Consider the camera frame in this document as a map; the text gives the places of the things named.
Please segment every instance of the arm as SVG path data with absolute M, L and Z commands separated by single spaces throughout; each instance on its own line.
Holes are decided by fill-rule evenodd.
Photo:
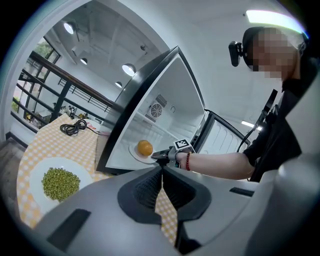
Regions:
M 224 179 L 248 179 L 255 170 L 256 159 L 264 152 L 271 129 L 270 125 L 266 125 L 243 153 L 191 154 L 189 168 L 197 173 Z M 186 153 L 178 153 L 176 160 L 180 162 L 182 169 L 186 169 Z
M 186 169 L 187 153 L 178 153 L 176 159 L 181 168 Z M 233 180 L 250 178 L 255 170 L 243 153 L 191 154 L 189 168 L 204 175 Z

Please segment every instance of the ceiling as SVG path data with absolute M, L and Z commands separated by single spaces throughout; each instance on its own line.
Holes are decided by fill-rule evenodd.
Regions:
M 65 22 L 75 24 L 74 34 L 65 30 Z M 69 13 L 50 33 L 75 63 L 83 65 L 80 59 L 86 58 L 85 67 L 112 85 L 117 81 L 125 85 L 131 79 L 123 72 L 123 64 L 133 64 L 138 70 L 160 54 L 131 22 L 95 0 Z

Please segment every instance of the white plate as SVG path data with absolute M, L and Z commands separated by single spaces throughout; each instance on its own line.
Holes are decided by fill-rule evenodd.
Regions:
M 151 155 L 144 156 L 144 155 L 140 154 L 137 150 L 137 145 L 130 144 L 129 145 L 129 152 L 135 159 L 137 159 L 138 161 L 145 163 L 145 164 L 153 164 L 157 161 L 156 159 L 151 158 Z
M 88 171 L 75 161 L 64 157 L 49 157 L 40 161 L 31 171 L 29 177 L 29 192 L 32 194 L 35 202 L 40 206 L 43 214 L 56 207 L 58 200 L 52 200 L 45 195 L 42 179 L 49 168 L 63 168 L 68 172 L 72 172 L 80 179 L 79 190 L 93 182 Z
M 95 132 L 99 132 L 101 124 L 97 123 L 96 121 L 89 120 L 89 119 L 85 119 L 85 121 L 86 121 L 88 127 L 92 126 L 93 128 L 95 128 L 95 129 L 93 129 Z

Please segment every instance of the refrigerator fan vent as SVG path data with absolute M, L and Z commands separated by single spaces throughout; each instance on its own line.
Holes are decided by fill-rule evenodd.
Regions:
M 167 105 L 166 99 L 165 99 L 161 94 L 159 94 L 159 95 L 155 98 L 155 100 L 156 100 L 157 102 L 159 102 L 159 104 L 160 104 L 162 107 L 165 107 L 165 106 Z
M 154 104 L 152 107 L 151 107 L 151 115 L 154 117 L 154 118 L 158 118 L 161 116 L 162 114 L 162 106 L 159 105 L 159 104 Z
M 145 117 L 148 118 L 149 120 L 151 120 L 152 122 L 156 122 L 156 120 L 154 118 L 152 118 L 150 115 L 145 114 Z

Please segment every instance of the black shirt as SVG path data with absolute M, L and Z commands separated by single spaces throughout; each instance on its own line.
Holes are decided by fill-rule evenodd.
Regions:
M 255 166 L 250 181 L 259 182 L 266 171 L 276 170 L 285 161 L 301 154 L 297 139 L 285 117 L 298 103 L 315 78 L 319 63 L 311 57 L 304 45 L 300 45 L 300 77 L 288 79 L 282 84 L 282 101 L 273 124 L 267 124 L 243 153 Z

